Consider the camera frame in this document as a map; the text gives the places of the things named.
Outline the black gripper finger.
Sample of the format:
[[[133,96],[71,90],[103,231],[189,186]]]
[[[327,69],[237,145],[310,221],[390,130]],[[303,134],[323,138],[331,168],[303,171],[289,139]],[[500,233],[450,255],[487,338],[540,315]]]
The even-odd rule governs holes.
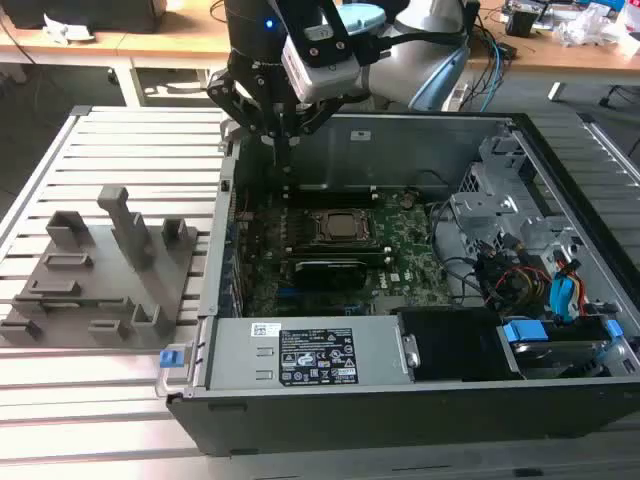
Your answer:
[[[299,138],[315,133],[345,104],[344,98],[332,98],[311,104],[299,110],[299,105],[288,110],[288,145],[295,146]]]
[[[289,140],[268,97],[253,100],[242,95],[228,69],[214,72],[206,88],[209,98],[251,135],[272,148],[273,163],[284,174],[291,173]]]

